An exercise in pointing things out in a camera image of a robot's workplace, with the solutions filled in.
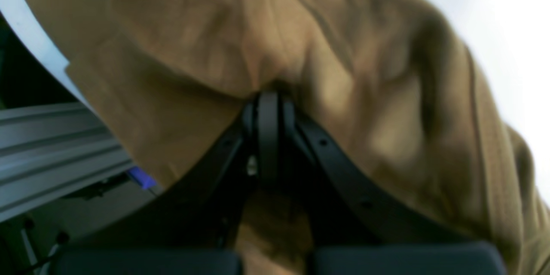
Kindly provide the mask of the right gripper black image-left right finger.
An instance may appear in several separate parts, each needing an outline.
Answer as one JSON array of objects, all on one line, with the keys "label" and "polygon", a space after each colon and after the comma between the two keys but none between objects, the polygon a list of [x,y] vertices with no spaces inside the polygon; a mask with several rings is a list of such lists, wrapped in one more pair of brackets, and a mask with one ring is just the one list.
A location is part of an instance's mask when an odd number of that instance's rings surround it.
[{"label": "right gripper black image-left right finger", "polygon": [[281,184],[305,203],[309,275],[505,275],[501,256],[411,210],[359,171],[318,124],[281,101]]}]

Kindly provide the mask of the right gripper black image-left left finger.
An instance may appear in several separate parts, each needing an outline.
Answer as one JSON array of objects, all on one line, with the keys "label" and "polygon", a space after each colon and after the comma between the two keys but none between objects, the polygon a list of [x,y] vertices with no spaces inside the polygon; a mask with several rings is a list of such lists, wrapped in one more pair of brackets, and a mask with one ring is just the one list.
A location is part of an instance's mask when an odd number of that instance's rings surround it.
[{"label": "right gripper black image-left left finger", "polygon": [[250,193],[279,184],[280,97],[245,105],[180,181],[145,207],[62,250],[52,275],[241,275],[230,249]]}]

